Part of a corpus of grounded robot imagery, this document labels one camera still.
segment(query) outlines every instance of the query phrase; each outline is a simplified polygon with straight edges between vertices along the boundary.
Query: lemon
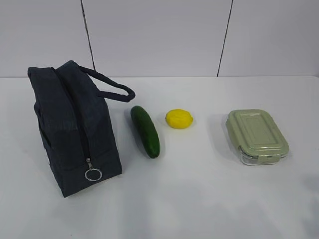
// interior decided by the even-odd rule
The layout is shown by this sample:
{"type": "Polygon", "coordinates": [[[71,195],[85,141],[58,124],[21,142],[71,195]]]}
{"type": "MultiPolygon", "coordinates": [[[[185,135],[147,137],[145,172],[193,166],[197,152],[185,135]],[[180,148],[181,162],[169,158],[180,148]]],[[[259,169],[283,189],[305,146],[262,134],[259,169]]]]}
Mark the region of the lemon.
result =
{"type": "Polygon", "coordinates": [[[166,114],[166,122],[172,128],[187,128],[193,123],[193,117],[182,109],[171,110],[166,114]]]}

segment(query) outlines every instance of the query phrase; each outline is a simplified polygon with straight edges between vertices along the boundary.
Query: green cucumber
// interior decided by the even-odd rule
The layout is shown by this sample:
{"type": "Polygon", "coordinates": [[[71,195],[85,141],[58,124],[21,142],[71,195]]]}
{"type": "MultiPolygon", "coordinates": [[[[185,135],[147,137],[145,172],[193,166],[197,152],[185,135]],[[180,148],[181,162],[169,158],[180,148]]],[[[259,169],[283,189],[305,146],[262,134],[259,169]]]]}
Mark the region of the green cucumber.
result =
{"type": "Polygon", "coordinates": [[[160,140],[151,117],[141,106],[131,109],[131,117],[146,153],[151,158],[157,158],[160,154],[160,140]]]}

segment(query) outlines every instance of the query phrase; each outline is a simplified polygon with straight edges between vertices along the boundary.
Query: container lid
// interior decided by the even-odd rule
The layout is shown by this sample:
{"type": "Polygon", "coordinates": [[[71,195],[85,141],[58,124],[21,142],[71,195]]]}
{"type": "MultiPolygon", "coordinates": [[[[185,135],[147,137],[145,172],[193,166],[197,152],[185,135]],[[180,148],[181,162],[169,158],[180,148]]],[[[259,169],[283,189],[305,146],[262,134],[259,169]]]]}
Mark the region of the container lid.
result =
{"type": "Polygon", "coordinates": [[[259,161],[278,161],[289,152],[287,141],[266,111],[232,111],[226,125],[235,147],[259,161]]]}

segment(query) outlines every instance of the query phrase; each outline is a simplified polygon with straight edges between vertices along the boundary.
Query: lunch bag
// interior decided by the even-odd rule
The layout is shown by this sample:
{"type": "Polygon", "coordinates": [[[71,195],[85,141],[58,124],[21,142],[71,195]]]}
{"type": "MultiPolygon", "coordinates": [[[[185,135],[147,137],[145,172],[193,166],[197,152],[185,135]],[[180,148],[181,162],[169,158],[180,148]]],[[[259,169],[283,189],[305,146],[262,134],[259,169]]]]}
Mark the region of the lunch bag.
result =
{"type": "Polygon", "coordinates": [[[69,61],[28,69],[34,111],[49,164],[64,197],[122,173],[104,98],[129,102],[135,93],[106,76],[69,61]],[[128,95],[100,91],[92,76],[128,95]]]}

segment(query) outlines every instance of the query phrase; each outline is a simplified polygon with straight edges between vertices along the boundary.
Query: zipper pull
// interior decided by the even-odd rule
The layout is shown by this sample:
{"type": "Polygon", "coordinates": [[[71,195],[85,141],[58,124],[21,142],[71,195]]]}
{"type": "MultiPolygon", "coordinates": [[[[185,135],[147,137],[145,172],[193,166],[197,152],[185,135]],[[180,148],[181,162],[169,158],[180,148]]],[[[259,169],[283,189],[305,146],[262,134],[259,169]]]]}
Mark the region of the zipper pull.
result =
{"type": "Polygon", "coordinates": [[[87,159],[86,159],[86,162],[88,163],[89,168],[92,170],[92,169],[93,169],[93,165],[91,164],[91,159],[90,159],[90,158],[87,158],[87,159]]]}
{"type": "Polygon", "coordinates": [[[93,165],[91,164],[91,159],[90,158],[87,158],[86,159],[86,162],[88,163],[88,165],[89,165],[89,169],[88,170],[86,170],[86,172],[85,172],[85,178],[87,179],[87,180],[89,180],[89,181],[91,181],[91,182],[95,182],[95,181],[99,181],[101,178],[102,178],[102,172],[101,172],[101,170],[100,169],[98,169],[98,168],[93,168],[93,165]],[[92,172],[92,171],[97,171],[99,174],[100,174],[100,176],[97,178],[97,179],[93,179],[93,178],[90,178],[89,176],[88,176],[88,172],[92,172]]]}

